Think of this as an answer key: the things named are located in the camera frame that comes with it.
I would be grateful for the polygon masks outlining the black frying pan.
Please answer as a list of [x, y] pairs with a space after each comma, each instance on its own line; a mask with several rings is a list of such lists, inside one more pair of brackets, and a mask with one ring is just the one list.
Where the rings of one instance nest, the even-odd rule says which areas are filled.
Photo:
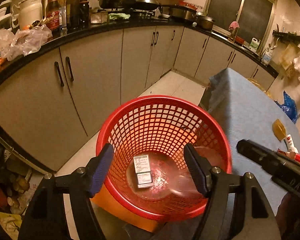
[[129, 9], [136, 0], [98, 0], [102, 9]]

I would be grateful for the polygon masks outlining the red plastic mesh basket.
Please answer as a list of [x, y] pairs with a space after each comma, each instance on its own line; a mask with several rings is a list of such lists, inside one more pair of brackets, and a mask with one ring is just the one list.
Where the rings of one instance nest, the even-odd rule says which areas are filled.
[[[204, 197], [181, 197], [168, 189], [172, 178], [187, 171], [186, 144], [211, 149], [216, 157], [211, 165], [232, 172], [230, 144], [221, 126], [203, 109], [172, 96], [143, 96], [117, 108], [101, 127], [96, 152], [107, 143], [114, 157], [106, 189], [127, 210], [151, 220], [185, 220], [205, 210]], [[141, 155], [149, 157], [154, 180], [147, 189], [136, 184], [133, 159]]]

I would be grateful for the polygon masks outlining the hanging plastic bags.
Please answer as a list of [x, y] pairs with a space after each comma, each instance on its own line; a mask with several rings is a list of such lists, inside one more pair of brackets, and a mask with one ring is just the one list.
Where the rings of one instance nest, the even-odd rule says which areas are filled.
[[300, 80], [300, 44], [290, 43], [279, 57], [279, 65], [284, 69], [285, 76]]

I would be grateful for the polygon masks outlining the steel cooking pot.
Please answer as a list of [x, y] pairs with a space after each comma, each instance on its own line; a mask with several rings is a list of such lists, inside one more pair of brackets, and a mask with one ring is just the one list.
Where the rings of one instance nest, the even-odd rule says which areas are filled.
[[213, 25], [215, 20], [209, 16], [198, 15], [197, 16], [197, 25], [198, 27], [211, 31], [213, 29]]

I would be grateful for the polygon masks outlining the red label sauce bottle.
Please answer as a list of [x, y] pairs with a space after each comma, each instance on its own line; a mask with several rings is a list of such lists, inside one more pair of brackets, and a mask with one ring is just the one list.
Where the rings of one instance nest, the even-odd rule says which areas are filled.
[[58, 0], [48, 0], [46, 16], [48, 19], [46, 26], [53, 33], [57, 32], [60, 25]]

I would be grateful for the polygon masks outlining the small white box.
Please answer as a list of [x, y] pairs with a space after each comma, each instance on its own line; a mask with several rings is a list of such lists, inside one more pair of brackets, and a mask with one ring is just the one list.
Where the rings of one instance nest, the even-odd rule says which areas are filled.
[[144, 189], [153, 186], [149, 155], [144, 154], [134, 156], [133, 163], [138, 189]]

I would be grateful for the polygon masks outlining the blue plastic bag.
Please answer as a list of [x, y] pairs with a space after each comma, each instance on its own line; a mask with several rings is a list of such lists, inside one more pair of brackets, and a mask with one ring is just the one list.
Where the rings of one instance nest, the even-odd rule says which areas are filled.
[[280, 104], [277, 100], [275, 100], [275, 103], [283, 110], [290, 120], [296, 124], [298, 119], [298, 110], [295, 101], [286, 93], [285, 90], [283, 91], [283, 99], [283, 104]]

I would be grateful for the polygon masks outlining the wok with lid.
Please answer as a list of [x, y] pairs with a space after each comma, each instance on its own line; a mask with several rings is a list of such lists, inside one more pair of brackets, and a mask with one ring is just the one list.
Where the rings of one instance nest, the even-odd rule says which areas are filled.
[[136, 0], [132, 8], [136, 10], [153, 11], [160, 7], [160, 3], [157, 0]]

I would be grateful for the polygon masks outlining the green cloth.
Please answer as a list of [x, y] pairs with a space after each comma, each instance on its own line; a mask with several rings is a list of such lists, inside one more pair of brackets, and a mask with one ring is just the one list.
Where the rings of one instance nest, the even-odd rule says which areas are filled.
[[125, 13], [110, 13], [108, 16], [110, 21], [128, 20], [130, 18], [130, 14]]

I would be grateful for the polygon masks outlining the white detergent jug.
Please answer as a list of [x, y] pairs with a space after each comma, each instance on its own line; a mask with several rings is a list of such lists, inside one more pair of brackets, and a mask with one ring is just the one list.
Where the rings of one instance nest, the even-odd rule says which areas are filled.
[[260, 45], [260, 40], [258, 40], [257, 38], [253, 37], [251, 39], [251, 42], [249, 44], [249, 49], [252, 51], [252, 52], [257, 52], [258, 48], [259, 48], [259, 45]]

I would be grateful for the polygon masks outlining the dark soy sauce bottle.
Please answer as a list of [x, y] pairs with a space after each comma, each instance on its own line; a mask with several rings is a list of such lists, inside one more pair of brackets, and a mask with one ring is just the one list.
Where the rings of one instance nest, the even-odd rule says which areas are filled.
[[69, 33], [79, 28], [79, 0], [66, 0], [66, 28]]

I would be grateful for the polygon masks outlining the white spray bottle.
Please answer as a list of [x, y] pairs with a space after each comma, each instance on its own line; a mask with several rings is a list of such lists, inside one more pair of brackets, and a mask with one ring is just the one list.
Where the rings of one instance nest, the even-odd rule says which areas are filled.
[[289, 152], [294, 152], [296, 154], [298, 154], [298, 149], [295, 147], [292, 136], [290, 134], [286, 135], [286, 137], [284, 138], [284, 141], [287, 145], [287, 148], [289, 150]]

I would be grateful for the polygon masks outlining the red white medicine box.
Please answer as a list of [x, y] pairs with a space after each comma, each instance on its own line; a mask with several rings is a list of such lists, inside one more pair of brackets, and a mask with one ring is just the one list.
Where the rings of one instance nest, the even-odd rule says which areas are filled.
[[294, 160], [294, 161], [297, 161], [298, 163], [300, 163], [300, 154], [294, 152], [294, 151], [282, 151], [280, 149], [277, 149], [277, 152], [282, 154], [282, 155], [285, 155], [287, 156], [288, 158]]

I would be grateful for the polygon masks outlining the white electric kettle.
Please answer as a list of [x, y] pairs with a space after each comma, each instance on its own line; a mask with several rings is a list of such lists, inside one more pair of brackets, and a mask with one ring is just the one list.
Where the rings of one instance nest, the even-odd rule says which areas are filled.
[[46, 20], [47, 3], [48, 0], [22, 0], [12, 5], [13, 27], [24, 30], [36, 21]]

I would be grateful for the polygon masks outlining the clear plastic bags on counter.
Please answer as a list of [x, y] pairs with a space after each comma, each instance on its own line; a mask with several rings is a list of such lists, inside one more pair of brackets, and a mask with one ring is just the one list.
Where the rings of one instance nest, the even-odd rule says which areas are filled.
[[15, 34], [0, 30], [0, 56], [8, 61], [38, 52], [52, 38], [52, 31], [44, 24], [32, 29], [18, 30]]

